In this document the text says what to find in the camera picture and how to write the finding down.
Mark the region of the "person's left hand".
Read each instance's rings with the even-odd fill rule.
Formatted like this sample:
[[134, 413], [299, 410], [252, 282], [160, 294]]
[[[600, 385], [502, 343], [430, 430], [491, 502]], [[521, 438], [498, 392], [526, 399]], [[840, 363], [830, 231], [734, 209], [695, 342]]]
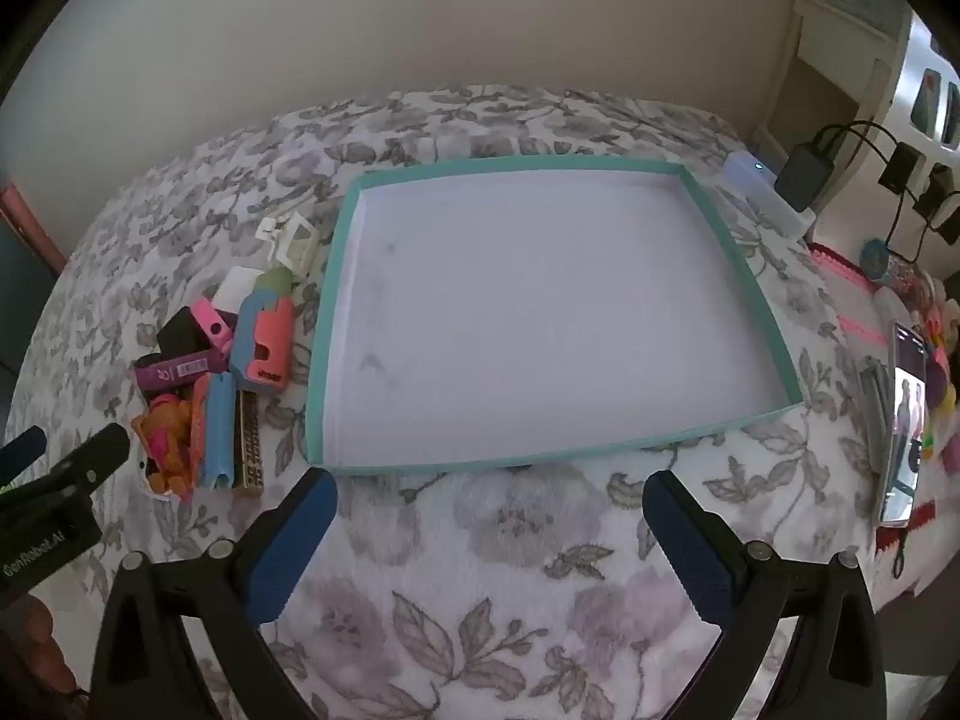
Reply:
[[68, 718], [75, 691], [49, 608], [20, 596], [2, 611], [2, 717]]

